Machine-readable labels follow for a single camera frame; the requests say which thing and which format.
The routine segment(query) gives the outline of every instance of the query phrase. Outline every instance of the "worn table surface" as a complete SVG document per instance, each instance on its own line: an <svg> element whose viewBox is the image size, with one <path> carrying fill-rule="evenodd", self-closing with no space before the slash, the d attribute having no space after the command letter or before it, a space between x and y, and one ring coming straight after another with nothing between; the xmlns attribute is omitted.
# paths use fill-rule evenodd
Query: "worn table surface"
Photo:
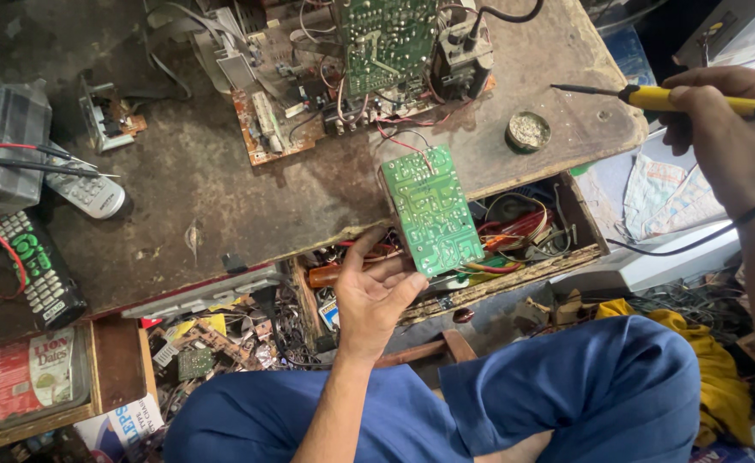
<svg viewBox="0 0 755 463"><path fill-rule="evenodd" d="M514 14L531 5L487 3ZM527 24L491 16L487 23L496 89L445 123L419 129L432 144L450 145L469 197L625 152L645 138L640 111L614 98L548 86L625 84L578 0L548 0ZM377 167L408 149L361 129L252 168L230 101L214 90L186 45L169 44L162 57L187 79L194 98L146 105L148 129L135 144L94 154L77 106L80 72L93 69L94 83L113 81L121 90L169 85L146 63L144 27L142 2L26 0L0 6L0 84L46 79L52 138L102 171L121 174L118 182L135 203L120 221L95 221L59 202L54 210L49 228L93 315L216 278L226 252L252 265L388 220ZM439 119L458 105L424 115ZM547 147L529 156L512 153L503 140L511 115L524 110L543 115L553 131ZM413 133L398 139L422 146ZM201 230L197 258L184 241L192 223ZM0 343L34 330L20 307L1 308L0 320L6 320Z"/></svg>

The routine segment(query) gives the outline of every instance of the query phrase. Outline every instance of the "newspaper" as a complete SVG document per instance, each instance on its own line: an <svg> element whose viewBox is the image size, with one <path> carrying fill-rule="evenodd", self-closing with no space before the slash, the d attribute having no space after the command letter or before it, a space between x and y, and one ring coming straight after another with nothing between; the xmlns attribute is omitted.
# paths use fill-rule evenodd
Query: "newspaper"
<svg viewBox="0 0 755 463"><path fill-rule="evenodd" d="M678 187L663 207L642 226L645 238L678 232L725 216L699 165L695 165L686 181Z"/></svg>
<svg viewBox="0 0 755 463"><path fill-rule="evenodd" d="M623 197L626 229L632 238L642 241L648 237L644 222L666 204L685 178L683 168L638 154Z"/></svg>

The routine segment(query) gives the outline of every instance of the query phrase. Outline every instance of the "knee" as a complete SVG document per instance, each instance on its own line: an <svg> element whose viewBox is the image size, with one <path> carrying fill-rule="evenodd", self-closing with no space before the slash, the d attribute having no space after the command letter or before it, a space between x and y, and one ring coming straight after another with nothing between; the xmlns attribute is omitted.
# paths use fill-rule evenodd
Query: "knee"
<svg viewBox="0 0 755 463"><path fill-rule="evenodd" d="M698 357L682 335L644 316L614 318L623 319L619 364L651 383L671 387L685 400L699 398Z"/></svg>

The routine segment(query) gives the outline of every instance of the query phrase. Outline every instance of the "printed circuit board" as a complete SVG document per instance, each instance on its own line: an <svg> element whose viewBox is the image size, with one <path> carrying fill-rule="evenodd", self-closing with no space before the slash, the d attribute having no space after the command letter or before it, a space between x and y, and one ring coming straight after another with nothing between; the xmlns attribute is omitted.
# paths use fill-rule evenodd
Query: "printed circuit board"
<svg viewBox="0 0 755 463"><path fill-rule="evenodd" d="M438 2L338 0L349 96L418 76L432 55Z"/></svg>
<svg viewBox="0 0 755 463"><path fill-rule="evenodd" d="M418 271L433 277L482 260L484 252L449 147L424 153L434 173L420 153L384 162L381 172L406 250Z"/></svg>

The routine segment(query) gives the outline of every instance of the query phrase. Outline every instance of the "yellow cloth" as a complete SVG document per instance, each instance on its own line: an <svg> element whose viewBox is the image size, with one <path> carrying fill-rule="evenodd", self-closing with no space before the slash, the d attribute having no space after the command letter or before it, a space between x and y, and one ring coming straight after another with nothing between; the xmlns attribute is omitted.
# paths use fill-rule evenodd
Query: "yellow cloth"
<svg viewBox="0 0 755 463"><path fill-rule="evenodd" d="M609 316L638 315L622 299L603 302L598 306L595 320ZM698 356L700 366L700 431L694 445L705 447L728 431L744 446L754 447L749 412L752 399L749 387L737 374L734 359L709 334L704 325L688 326L683 317L672 310L654 310L647 315L666 328L683 336Z"/></svg>

